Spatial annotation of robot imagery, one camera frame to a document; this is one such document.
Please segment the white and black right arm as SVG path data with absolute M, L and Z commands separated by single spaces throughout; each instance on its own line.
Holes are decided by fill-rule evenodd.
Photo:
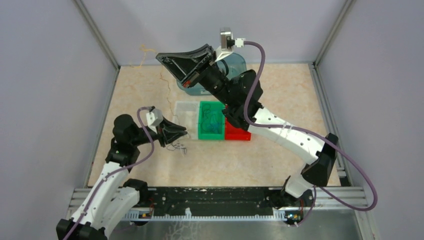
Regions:
M 265 108 L 259 101 L 263 94 L 259 73 L 250 69 L 229 79 L 218 66 L 223 58 L 208 44 L 193 51 L 158 53 L 155 58 L 183 88 L 201 85 L 224 104 L 222 113 L 233 127 L 272 140 L 303 160 L 303 169 L 285 180 L 278 197 L 281 203 L 295 206 L 310 188 L 327 186 L 338 137 L 332 133 L 315 136 Z

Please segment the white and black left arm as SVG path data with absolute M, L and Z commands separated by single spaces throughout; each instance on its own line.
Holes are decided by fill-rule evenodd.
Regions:
M 153 154 L 155 141 L 164 148 L 188 132 L 160 110 L 147 107 L 147 111 L 148 125 L 136 124 L 129 114 L 116 117 L 102 171 L 78 209 L 56 225 L 58 239 L 107 240 L 131 208 L 149 203 L 148 184 L 128 178 L 129 173 Z

